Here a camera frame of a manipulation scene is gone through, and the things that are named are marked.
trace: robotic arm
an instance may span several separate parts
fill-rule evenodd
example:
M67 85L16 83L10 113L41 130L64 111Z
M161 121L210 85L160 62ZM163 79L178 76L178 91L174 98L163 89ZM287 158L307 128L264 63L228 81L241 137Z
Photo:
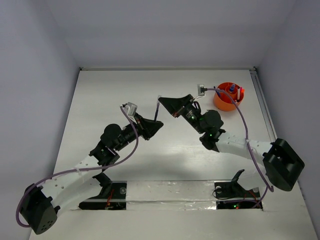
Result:
M128 102L122 107L135 122L123 129L117 124L109 124L97 146L73 170L65 171L66 174L60 177L52 177L41 186L32 184L26 189L18 209L37 235L51 228L58 216L70 207L78 206L92 196L106 196L111 190L112 181L104 171L120 163L115 163L120 158L116 151L134 140L138 141L140 136L149 140L164 125L161 121L143 118L136 112L137 106L133 103Z
M205 90L206 88L201 87L199 92L203 93ZM158 100L174 118L182 116L199 134L203 134L199 140L206 149L246 159L251 159L252 154L256 163L263 169L261 174L264 175L266 172L268 178L266 181L269 185L274 185L283 191L291 191L305 167L291 146L280 138L271 143L250 140L251 151L249 151L247 139L221 129L224 122L217 111L208 110L205 114L201 114L199 103L190 94L181 98L160 97ZM226 197L224 193L229 192L227 193L229 197L235 197L232 193L234 188L250 190L259 187L257 182L247 181L245 178L238 179L242 172L243 170L236 174L236 181L231 181L229 185L222 184L223 188L217 194Z

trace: gray wall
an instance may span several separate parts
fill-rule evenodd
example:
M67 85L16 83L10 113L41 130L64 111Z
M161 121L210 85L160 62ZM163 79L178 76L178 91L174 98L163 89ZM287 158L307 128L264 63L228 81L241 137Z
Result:
M299 182L320 236L320 1L298 0L258 68L279 138L305 162Z
M79 68L42 0L0 1L0 239L24 189L53 172Z
M295 0L46 0L81 67L252 67Z

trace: screw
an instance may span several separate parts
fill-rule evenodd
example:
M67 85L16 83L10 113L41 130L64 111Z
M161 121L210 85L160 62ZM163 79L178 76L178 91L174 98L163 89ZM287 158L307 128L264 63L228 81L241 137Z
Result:
M216 192L217 194L222 193L222 188L221 188L221 186L217 186L217 187L215 188L215 192Z
M120 194L126 194L127 189L125 187L120 188Z

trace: orange container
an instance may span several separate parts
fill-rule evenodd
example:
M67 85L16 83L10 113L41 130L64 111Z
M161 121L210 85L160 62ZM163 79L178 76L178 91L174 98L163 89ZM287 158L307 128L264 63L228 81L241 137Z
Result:
M217 88L221 89L221 90L225 90L226 92L228 92L229 88L231 87L232 84L235 84L233 82L224 82L221 83ZM245 97L245 91L244 89L242 89L242 92L240 92L240 98L239 101L237 101L237 96L238 96L238 88L240 88L239 85L235 84L235 88L234 88L234 93L229 93L229 95L232 97L232 99L235 101L236 105L239 106L240 103L242 102L242 100ZM226 96L226 94L220 92L220 97L218 96L217 92L214 94L213 97L213 103L214 105L222 110L222 111L233 111L236 109L236 106L232 104L232 101L230 100L230 98L228 96Z

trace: white tabletop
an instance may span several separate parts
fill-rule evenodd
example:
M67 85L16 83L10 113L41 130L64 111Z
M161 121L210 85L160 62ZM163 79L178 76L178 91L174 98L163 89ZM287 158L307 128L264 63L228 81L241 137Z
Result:
M158 95L179 98L207 88L235 82L245 89L240 105L249 138L270 141L248 70L81 71L67 119L55 172L70 169L88 155L106 125L128 124L119 105L132 102L144 118L153 119ZM213 92L199 100L202 113L213 105ZM245 130L237 111L222 112L223 129L238 136ZM250 160L206 150L200 135L182 118L162 106L164 123L150 140L139 141L136 153L106 174L113 181L229 180L240 169L253 170ZM134 143L119 152L120 159ZM31 240L91 239L317 239L298 184L291 192L276 189L263 201L264 211L241 210L73 210L59 217L44 234Z

